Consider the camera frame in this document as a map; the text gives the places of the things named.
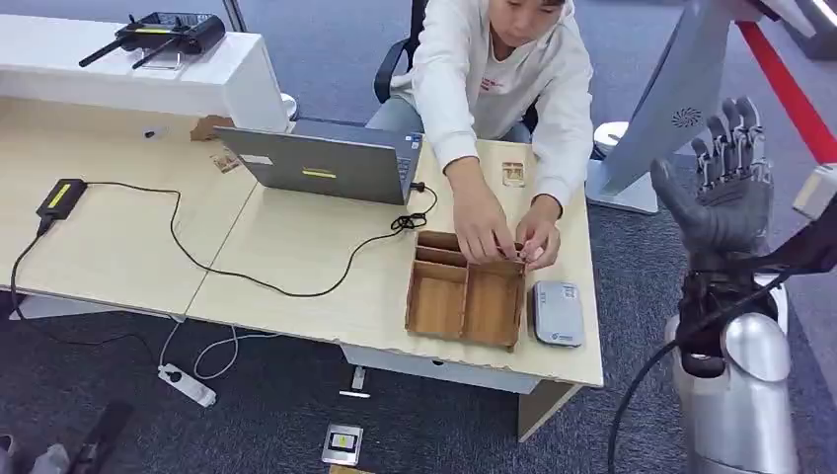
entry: red pole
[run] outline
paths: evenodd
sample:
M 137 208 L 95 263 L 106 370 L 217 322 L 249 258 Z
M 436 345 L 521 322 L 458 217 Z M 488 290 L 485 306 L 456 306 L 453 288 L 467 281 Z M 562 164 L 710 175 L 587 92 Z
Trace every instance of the red pole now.
M 773 92 L 785 108 L 811 154 L 820 164 L 837 162 L 837 140 L 828 130 L 782 58 L 753 22 L 737 22 Z

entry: gray jeans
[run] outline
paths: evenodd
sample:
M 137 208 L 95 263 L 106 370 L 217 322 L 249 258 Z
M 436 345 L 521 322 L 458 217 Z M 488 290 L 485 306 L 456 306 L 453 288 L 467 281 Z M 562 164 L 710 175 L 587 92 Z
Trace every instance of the gray jeans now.
M 404 133 L 424 133 L 421 117 L 416 109 L 400 97 L 387 99 L 378 112 L 366 124 L 366 128 L 402 131 Z M 531 143 L 532 134 L 522 121 L 516 123 L 501 139 L 514 143 Z

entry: laptop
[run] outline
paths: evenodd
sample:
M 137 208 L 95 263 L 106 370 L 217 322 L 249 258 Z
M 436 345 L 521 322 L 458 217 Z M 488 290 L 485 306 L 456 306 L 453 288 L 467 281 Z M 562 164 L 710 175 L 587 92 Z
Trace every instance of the laptop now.
M 218 137 L 267 188 L 406 204 L 421 135 L 314 120 L 292 133 L 216 126 Z

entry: robotic finger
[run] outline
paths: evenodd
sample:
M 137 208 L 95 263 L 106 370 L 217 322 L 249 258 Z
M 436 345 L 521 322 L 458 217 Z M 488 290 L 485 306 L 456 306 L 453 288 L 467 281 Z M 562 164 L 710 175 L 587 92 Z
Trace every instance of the robotic finger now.
M 735 131 L 741 173 L 754 181 L 770 183 L 770 162 L 764 153 L 764 128 L 758 109 L 747 97 L 735 101 L 735 108 L 742 117 L 741 127 Z
M 698 175 L 702 176 L 704 179 L 699 189 L 699 192 L 703 193 L 708 191 L 710 188 L 709 148 L 707 148 L 706 143 L 704 143 L 704 140 L 700 138 L 695 138 L 694 140 L 692 140 L 692 149 L 695 150 L 695 156 L 698 159 Z
M 733 99 L 725 99 L 721 105 L 723 114 L 726 116 L 726 123 L 729 126 L 729 145 L 723 157 L 723 173 L 727 180 L 733 179 L 739 174 L 740 147 L 738 147 L 737 134 L 741 128 L 741 114 L 735 106 Z
M 723 159 L 727 153 L 729 140 L 726 136 L 726 127 L 723 126 L 723 122 L 717 116 L 707 118 L 707 127 L 712 134 L 713 144 L 712 157 L 707 169 L 710 187 L 714 187 L 721 181 L 721 176 L 723 176 L 725 169 Z

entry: speaker grille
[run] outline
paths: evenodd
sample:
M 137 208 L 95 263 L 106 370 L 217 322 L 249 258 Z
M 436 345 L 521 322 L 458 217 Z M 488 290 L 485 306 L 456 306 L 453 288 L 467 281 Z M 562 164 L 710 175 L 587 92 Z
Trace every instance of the speaker grille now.
M 677 128 L 688 128 L 701 122 L 701 111 L 685 107 L 671 116 L 671 124 Z

